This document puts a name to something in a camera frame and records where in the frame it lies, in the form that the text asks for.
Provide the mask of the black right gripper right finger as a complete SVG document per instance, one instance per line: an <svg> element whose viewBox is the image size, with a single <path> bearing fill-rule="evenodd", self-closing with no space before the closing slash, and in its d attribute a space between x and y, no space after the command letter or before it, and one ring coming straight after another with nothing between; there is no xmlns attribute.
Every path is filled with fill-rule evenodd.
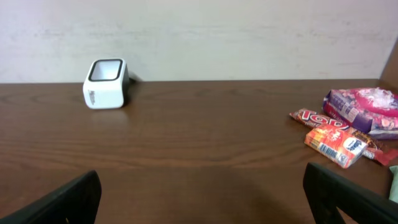
<svg viewBox="0 0 398 224"><path fill-rule="evenodd" d="M319 164L307 164L303 189L316 223L344 223L342 210L357 223L397 224L397 203Z"/></svg>

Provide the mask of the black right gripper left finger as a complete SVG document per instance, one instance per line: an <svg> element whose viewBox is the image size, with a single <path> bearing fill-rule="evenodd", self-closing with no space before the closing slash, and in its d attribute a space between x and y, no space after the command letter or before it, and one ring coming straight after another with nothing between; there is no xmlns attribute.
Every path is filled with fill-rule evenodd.
<svg viewBox="0 0 398 224"><path fill-rule="evenodd" d="M96 171L91 170L1 218L1 224L94 224L101 193L100 178Z"/></svg>

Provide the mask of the small orange box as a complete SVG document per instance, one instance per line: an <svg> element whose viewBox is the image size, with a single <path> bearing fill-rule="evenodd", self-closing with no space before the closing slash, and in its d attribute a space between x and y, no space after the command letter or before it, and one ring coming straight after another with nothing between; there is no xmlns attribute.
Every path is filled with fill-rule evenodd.
<svg viewBox="0 0 398 224"><path fill-rule="evenodd" d="M329 124L312 129L304 143L344 169L354 164L368 146L352 134Z"/></svg>

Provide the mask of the teal wet wipes packet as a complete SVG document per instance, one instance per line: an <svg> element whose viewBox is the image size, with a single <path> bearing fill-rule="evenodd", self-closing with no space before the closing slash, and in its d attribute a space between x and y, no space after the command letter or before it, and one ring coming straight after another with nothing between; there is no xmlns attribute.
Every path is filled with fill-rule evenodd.
<svg viewBox="0 0 398 224"><path fill-rule="evenodd" d="M398 166L390 166L392 173L392 184L389 194L389 200L398 203Z"/></svg>

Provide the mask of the orange chocolate bar wrapper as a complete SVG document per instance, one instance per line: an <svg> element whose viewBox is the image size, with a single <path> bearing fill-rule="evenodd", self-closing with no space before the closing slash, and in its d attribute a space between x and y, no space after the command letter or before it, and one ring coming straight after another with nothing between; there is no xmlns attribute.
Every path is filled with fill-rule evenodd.
<svg viewBox="0 0 398 224"><path fill-rule="evenodd" d="M354 137L364 141L368 145L364 150L364 157L377 161L384 166L388 165L391 160L397 158L397 149L389 148L383 145L383 143L371 138L369 135L364 134L355 128L350 127L348 124L342 121L333 119L324 114L318 114L316 111L311 111L306 108L292 112L289 115L296 121L303 123L309 128L317 128L322 124L330 124L352 134Z"/></svg>

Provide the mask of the red purple pad packet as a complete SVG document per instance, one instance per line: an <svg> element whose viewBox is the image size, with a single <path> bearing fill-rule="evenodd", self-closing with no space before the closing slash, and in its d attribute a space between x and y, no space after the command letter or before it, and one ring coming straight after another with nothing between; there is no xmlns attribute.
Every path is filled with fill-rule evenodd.
<svg viewBox="0 0 398 224"><path fill-rule="evenodd" d="M381 88L330 90L323 111L374 139L397 139L397 95Z"/></svg>

